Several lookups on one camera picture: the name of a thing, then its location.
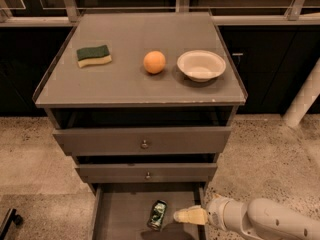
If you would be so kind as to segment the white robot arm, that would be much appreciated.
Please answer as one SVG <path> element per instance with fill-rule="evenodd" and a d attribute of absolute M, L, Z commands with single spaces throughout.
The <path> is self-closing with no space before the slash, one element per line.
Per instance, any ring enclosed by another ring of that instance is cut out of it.
<path fill-rule="evenodd" d="M 320 240 L 320 120 L 314 66 L 285 115 L 238 115 L 204 204 L 175 214 L 209 240 Z"/>

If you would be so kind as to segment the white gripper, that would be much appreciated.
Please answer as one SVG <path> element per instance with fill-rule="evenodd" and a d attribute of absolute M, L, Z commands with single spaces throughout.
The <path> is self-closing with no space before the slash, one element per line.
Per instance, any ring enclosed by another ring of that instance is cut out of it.
<path fill-rule="evenodd" d="M 195 225 L 205 225 L 208 222 L 215 228 L 243 234 L 247 222 L 246 212 L 245 203 L 215 193 L 213 199 L 208 202 L 206 210 L 200 205 L 195 205 L 176 211 L 173 218 L 179 223 Z"/>

